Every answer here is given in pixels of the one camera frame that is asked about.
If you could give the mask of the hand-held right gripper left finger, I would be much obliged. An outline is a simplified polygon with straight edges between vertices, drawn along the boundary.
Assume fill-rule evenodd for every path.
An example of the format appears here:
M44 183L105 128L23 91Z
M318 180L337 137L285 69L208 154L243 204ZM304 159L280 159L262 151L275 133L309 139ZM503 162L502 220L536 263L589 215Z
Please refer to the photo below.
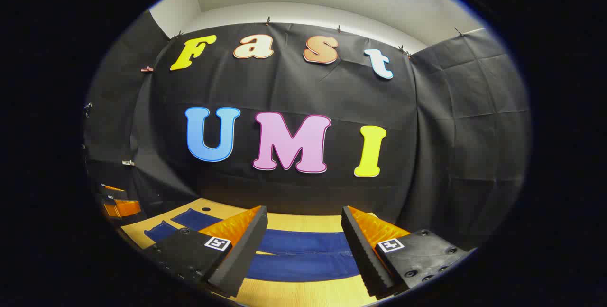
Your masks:
M189 209L174 221L145 231L153 244L142 249L161 270L200 290L225 298L238 294L267 227L267 208L254 207L214 221Z

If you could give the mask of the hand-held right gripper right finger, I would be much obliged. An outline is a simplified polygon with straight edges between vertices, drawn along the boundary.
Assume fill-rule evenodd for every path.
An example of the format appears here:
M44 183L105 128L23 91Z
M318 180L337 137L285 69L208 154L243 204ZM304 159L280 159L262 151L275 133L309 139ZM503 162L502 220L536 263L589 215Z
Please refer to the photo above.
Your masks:
M428 229L409 232L351 206L343 207L341 226L367 292L377 299L414 289L473 252Z

